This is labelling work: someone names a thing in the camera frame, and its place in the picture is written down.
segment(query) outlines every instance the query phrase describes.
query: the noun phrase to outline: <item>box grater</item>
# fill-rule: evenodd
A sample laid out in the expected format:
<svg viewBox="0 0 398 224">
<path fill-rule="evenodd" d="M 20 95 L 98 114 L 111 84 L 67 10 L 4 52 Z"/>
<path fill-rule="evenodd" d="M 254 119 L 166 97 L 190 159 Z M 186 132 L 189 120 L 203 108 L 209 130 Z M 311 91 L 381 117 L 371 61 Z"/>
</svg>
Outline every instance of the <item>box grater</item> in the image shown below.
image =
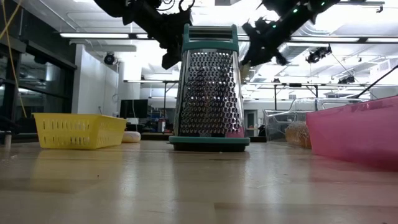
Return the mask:
<svg viewBox="0 0 398 224">
<path fill-rule="evenodd" d="M 185 147 L 235 144 L 244 150 L 249 139 L 244 137 L 236 26 L 185 26 L 182 52 L 170 142 Z"/>
</svg>

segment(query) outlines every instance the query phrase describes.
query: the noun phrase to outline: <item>teal grater handle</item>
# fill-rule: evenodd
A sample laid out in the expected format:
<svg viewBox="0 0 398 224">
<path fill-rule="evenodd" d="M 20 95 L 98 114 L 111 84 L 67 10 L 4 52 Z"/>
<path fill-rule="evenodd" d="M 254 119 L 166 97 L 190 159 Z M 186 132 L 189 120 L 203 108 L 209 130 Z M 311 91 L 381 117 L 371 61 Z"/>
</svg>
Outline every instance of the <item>teal grater handle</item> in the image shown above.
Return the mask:
<svg viewBox="0 0 398 224">
<path fill-rule="evenodd" d="M 195 29 L 197 31 L 203 31 L 204 33 L 216 33 L 217 30 L 231 30 L 231 37 L 229 42 L 223 40 L 200 40 L 192 41 L 190 38 L 190 30 Z M 190 27 L 189 24 L 184 26 L 184 36 L 182 44 L 182 52 L 187 50 L 197 50 L 197 49 L 222 49 L 222 50 L 233 50 L 239 53 L 239 43 L 238 43 L 238 28 L 236 25 L 231 27 Z"/>
</svg>

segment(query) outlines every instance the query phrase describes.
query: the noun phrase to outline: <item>yellow cable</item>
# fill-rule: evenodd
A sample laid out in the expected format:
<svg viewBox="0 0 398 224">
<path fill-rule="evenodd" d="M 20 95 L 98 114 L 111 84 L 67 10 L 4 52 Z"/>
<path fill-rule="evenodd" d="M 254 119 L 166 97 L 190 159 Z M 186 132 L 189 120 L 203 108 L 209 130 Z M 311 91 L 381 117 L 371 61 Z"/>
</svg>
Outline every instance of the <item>yellow cable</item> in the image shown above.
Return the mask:
<svg viewBox="0 0 398 224">
<path fill-rule="evenodd" d="M 10 26 L 12 20 L 14 19 L 15 15 L 17 14 L 19 7 L 21 6 L 21 2 L 22 2 L 22 0 L 19 1 L 17 7 L 15 8 L 14 12 L 12 13 L 12 15 L 10 17 L 10 20 L 8 22 L 6 21 L 6 27 L 2 30 L 2 32 L 0 34 L 0 39 L 2 39 L 3 35 L 8 30 L 8 27 Z"/>
<path fill-rule="evenodd" d="M 11 43 L 10 43 L 10 36 L 9 36 L 9 33 L 8 33 L 8 23 L 7 23 L 7 17 L 6 17 L 6 5 L 5 5 L 5 0 L 2 0 L 2 12 L 3 12 L 3 15 L 4 15 L 4 22 L 5 22 L 5 24 L 6 24 L 6 27 L 5 27 L 4 29 L 6 30 L 6 34 L 7 34 L 7 42 L 8 42 L 8 50 L 9 50 L 10 58 L 11 58 L 12 74 L 14 75 L 15 86 L 16 86 L 16 88 L 17 88 L 17 90 L 18 90 L 17 92 L 18 92 L 19 100 L 21 101 L 21 106 L 22 106 L 22 110 L 23 110 L 23 112 L 24 112 L 24 116 L 25 116 L 25 118 L 27 118 L 26 110 L 25 110 L 25 107 L 24 107 L 24 103 L 23 103 L 23 101 L 22 101 L 21 94 L 19 93 L 19 85 L 18 85 L 17 73 L 16 73 L 16 71 L 15 71 L 14 59 L 12 58 L 12 49 L 11 49 Z"/>
</svg>

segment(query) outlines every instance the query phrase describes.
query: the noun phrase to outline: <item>yellow plastic basket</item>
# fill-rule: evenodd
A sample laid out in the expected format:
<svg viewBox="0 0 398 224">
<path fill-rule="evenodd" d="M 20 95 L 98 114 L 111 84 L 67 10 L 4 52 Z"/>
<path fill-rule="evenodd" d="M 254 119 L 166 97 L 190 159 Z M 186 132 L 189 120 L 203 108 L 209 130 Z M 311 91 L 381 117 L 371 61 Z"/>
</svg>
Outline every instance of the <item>yellow plastic basket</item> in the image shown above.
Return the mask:
<svg viewBox="0 0 398 224">
<path fill-rule="evenodd" d="M 122 143 L 125 119 L 95 114 L 34 113 L 45 149 L 98 149 Z"/>
</svg>

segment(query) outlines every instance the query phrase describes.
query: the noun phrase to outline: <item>pink plastic bin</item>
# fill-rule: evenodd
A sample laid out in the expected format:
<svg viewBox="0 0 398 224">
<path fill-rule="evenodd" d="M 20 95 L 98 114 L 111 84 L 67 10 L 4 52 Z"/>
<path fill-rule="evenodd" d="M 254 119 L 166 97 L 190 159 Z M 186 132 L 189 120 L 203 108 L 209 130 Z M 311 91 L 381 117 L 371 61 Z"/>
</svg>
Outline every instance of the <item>pink plastic bin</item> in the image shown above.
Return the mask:
<svg viewBox="0 0 398 224">
<path fill-rule="evenodd" d="M 307 114 L 314 154 L 398 171 L 398 96 Z"/>
</svg>

